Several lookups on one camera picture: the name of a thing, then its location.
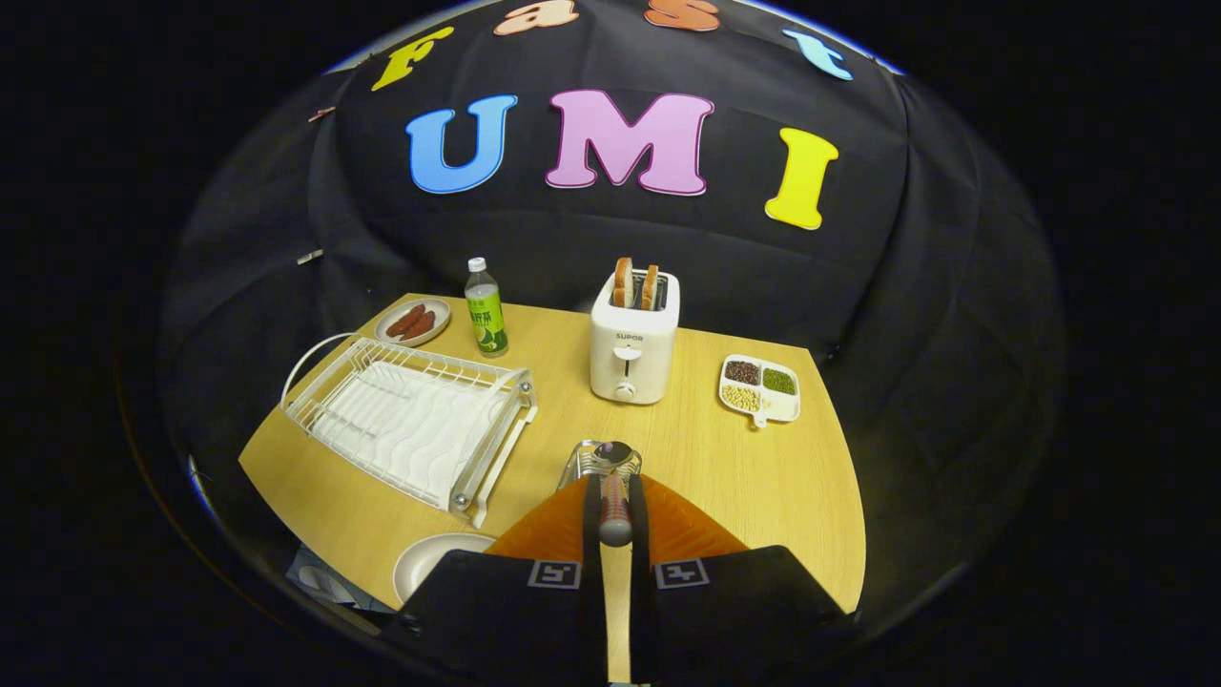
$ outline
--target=white toaster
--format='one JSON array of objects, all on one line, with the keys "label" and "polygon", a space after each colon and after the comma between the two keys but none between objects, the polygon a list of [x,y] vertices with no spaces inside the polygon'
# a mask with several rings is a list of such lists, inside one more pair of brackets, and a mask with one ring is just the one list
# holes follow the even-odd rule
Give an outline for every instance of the white toaster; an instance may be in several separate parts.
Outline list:
[{"label": "white toaster", "polygon": [[590,389],[603,399],[626,404],[656,404],[665,395],[679,327],[679,279],[657,272],[657,309],[641,310],[640,297],[647,270],[631,270],[636,301],[632,308],[610,303],[614,273],[602,284],[590,310]]}]

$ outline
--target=letter m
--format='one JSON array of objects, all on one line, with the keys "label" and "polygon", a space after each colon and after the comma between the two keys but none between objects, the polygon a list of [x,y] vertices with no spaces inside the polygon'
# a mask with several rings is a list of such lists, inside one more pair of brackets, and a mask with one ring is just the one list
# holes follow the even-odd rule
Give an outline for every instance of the letter m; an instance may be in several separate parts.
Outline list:
[{"label": "letter m", "polygon": [[598,174],[586,164],[593,148],[610,183],[621,185],[652,148],[640,184],[657,193],[698,195],[708,187],[700,176],[700,129],[713,111],[711,101],[667,93],[629,124],[602,90],[565,90],[551,104],[560,110],[559,161],[547,172],[557,188],[592,185]]}]

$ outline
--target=plastic bottle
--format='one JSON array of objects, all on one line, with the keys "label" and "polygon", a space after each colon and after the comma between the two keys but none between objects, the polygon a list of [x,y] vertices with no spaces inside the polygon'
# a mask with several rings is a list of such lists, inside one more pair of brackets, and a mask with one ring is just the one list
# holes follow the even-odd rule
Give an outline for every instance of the plastic bottle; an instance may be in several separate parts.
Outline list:
[{"label": "plastic bottle", "polygon": [[475,342],[485,358],[503,356],[509,350],[509,337],[504,332],[504,312],[501,311],[501,287],[487,273],[487,260],[466,260],[470,278],[466,279],[466,306],[475,325]]}]

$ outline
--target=plate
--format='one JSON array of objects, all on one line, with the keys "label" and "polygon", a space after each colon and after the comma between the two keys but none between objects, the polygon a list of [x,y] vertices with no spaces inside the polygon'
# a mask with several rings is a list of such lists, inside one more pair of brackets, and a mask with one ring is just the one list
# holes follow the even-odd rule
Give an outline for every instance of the plate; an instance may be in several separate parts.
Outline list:
[{"label": "plate", "polygon": [[420,587],[424,578],[432,572],[432,569],[441,563],[442,556],[448,552],[482,554],[492,545],[492,542],[495,539],[482,534],[453,532],[426,537],[408,547],[398,558],[398,563],[394,564],[394,575],[391,578],[394,584],[394,594],[398,597],[398,605],[402,606],[407,603],[407,599]]},{"label": "plate", "polygon": [[[729,366],[735,362],[755,366],[753,379],[735,379],[730,377],[728,372]],[[767,378],[772,377],[768,373],[773,373],[773,376],[779,373],[781,378],[788,377],[792,383],[792,393],[788,394],[768,388]],[[739,354],[725,356],[724,362],[720,364],[720,379],[717,383],[717,388],[719,390],[718,395],[720,397],[720,403],[724,404],[725,408],[751,416],[755,421],[755,427],[759,430],[767,427],[767,421],[769,420],[778,422],[792,422],[801,415],[801,383],[797,382],[797,375],[779,364],[773,364],[772,361],[764,361]],[[751,410],[730,403],[725,394],[733,393],[734,389],[741,389],[742,392],[752,395],[757,408]]]},{"label": "plate", "polygon": [[[437,320],[432,322],[432,328],[414,338],[408,338],[407,340],[399,340],[397,336],[386,334],[386,329],[389,328],[392,323],[402,318],[403,315],[411,311],[411,308],[419,305],[420,303],[424,303],[425,312],[437,314]],[[447,323],[449,323],[449,303],[446,303],[441,298],[416,298],[414,300],[408,300],[382,315],[382,318],[377,320],[377,326],[374,327],[374,333],[377,336],[379,340],[398,343],[399,347],[419,347],[420,343],[431,340],[436,337],[436,334],[441,333],[441,329],[444,328]]]}]

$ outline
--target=table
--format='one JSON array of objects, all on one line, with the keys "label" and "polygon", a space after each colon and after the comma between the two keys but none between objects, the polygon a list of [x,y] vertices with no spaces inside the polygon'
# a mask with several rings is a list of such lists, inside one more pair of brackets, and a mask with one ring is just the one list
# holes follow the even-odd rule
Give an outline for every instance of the table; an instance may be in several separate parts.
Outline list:
[{"label": "table", "polygon": [[[421,294],[404,294],[366,322]],[[485,361],[463,298],[441,297],[452,318],[421,350]],[[805,349],[679,328],[669,389],[652,406],[600,399],[589,388],[589,312],[505,303],[509,351],[491,362],[530,369],[538,414],[526,426],[488,499],[479,531],[498,537],[556,489],[581,441],[625,442],[643,456],[643,472],[705,510],[747,547],[783,544],[845,611],[856,610],[864,580],[864,516],[856,473],[835,410]],[[294,399],[346,343],[289,392]],[[730,354],[792,370],[801,416],[751,427],[748,416],[717,399],[720,364]],[[242,469],[276,515],[341,575],[398,608],[391,574],[407,547],[433,534],[476,532],[379,482],[309,438],[280,409],[247,444]],[[630,682],[628,610],[631,547],[603,547],[609,680]]]}]

